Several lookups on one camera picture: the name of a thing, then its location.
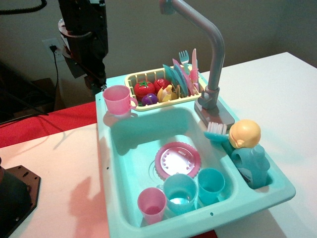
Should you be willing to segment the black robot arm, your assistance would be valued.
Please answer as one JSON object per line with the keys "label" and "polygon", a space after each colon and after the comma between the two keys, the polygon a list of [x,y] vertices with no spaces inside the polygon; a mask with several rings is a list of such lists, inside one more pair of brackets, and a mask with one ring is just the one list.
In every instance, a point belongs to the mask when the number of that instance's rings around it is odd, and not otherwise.
{"label": "black robot arm", "polygon": [[108,54],[106,2],[60,0],[62,19],[58,29],[64,42],[63,55],[74,78],[83,76],[96,95],[106,89],[103,63]]}

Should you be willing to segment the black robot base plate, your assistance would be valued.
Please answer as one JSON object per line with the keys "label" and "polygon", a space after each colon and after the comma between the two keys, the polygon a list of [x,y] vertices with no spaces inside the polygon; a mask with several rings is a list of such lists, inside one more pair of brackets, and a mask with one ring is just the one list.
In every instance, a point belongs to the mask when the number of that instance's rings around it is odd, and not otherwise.
{"label": "black robot base plate", "polygon": [[0,236],[9,237],[37,207],[40,176],[19,165],[0,168]]}

